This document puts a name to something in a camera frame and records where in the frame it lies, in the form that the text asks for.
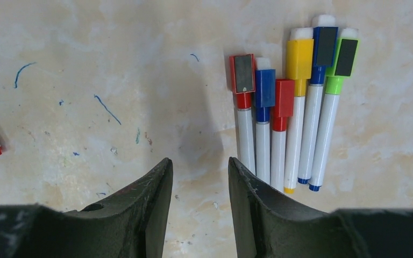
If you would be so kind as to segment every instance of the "blue marker tip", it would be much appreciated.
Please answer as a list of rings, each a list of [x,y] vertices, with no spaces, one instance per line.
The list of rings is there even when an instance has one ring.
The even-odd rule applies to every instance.
[[[313,192],[319,192],[319,189],[321,188],[322,185],[312,185],[309,184],[309,190],[313,191]]]
[[[307,184],[308,181],[309,181],[309,179],[302,179],[302,178],[298,179],[298,182],[301,183],[301,184]]]

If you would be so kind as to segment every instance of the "yellow marker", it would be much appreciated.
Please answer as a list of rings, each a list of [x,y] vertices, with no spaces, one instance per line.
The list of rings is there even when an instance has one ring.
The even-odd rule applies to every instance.
[[[298,163],[302,144],[303,114],[308,80],[311,78],[312,28],[295,28],[290,31],[286,51],[286,78],[295,81],[294,115],[289,118],[284,166],[284,192],[293,194],[297,187]]]
[[[312,28],[296,28],[290,32],[286,51],[286,78],[295,81],[295,96],[305,96],[307,80],[311,78]]]

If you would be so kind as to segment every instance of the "blue marker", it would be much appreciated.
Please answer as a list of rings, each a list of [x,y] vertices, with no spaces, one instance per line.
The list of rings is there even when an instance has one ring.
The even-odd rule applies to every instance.
[[[276,101],[276,70],[268,58],[256,58],[255,63],[255,171],[259,179],[270,184],[270,109]]]
[[[298,165],[298,182],[301,184],[307,184],[311,178],[317,127],[319,125],[319,114],[321,113],[325,71],[327,67],[333,66],[338,35],[338,27],[335,27],[334,16],[317,16],[312,20],[312,26],[314,27],[312,72],[307,92],[300,163]]]

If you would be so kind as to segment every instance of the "green marker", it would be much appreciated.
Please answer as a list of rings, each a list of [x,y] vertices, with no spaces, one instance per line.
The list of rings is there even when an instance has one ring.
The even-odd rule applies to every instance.
[[[355,28],[341,30],[337,41],[334,64],[326,71],[327,84],[325,86],[324,103],[322,103],[317,131],[311,179],[308,182],[311,191],[319,191],[324,181],[334,120],[338,110],[339,94],[343,87],[344,78],[351,77],[352,74],[355,53],[359,45],[358,34],[359,31]]]

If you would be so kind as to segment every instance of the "white eraser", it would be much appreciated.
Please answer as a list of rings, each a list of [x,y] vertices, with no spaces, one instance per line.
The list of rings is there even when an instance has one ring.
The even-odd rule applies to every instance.
[[[312,28],[293,28],[290,30],[289,40],[312,39]]]
[[[359,37],[359,30],[356,28],[344,28],[339,33],[340,38],[357,39]]]
[[[268,70],[271,69],[270,58],[255,58],[256,70]]]
[[[312,19],[312,27],[335,27],[336,19],[333,15],[319,15]]]

